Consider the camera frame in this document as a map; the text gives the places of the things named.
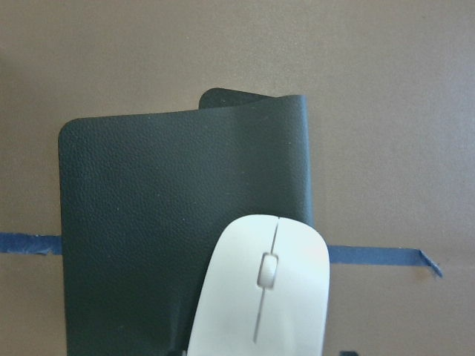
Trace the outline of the black mouse pad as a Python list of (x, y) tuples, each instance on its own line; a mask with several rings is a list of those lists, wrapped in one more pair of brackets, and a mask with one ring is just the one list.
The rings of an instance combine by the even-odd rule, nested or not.
[(179, 355), (223, 229), (314, 223), (307, 101), (213, 88), (192, 111), (59, 133), (69, 355)]

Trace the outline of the white computer mouse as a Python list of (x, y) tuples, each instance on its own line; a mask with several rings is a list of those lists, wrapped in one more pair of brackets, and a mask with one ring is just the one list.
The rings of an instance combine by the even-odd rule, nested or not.
[(330, 292), (327, 244), (312, 227), (254, 214), (220, 235), (188, 355), (321, 355)]

